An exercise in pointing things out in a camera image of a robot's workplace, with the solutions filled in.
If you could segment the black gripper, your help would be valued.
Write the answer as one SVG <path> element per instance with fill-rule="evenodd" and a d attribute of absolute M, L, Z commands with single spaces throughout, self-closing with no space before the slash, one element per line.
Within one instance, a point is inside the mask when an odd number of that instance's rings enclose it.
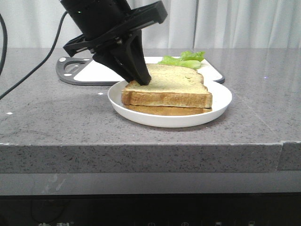
<path fill-rule="evenodd" d="M 144 59 L 141 29 L 165 21 L 167 11 L 162 1 L 136 9 L 131 9 L 126 0 L 62 0 L 60 3 L 82 31 L 64 45 L 69 56 L 106 47 L 131 35 L 128 45 L 98 51 L 93 59 L 128 82 L 149 84 L 151 76 Z"/>

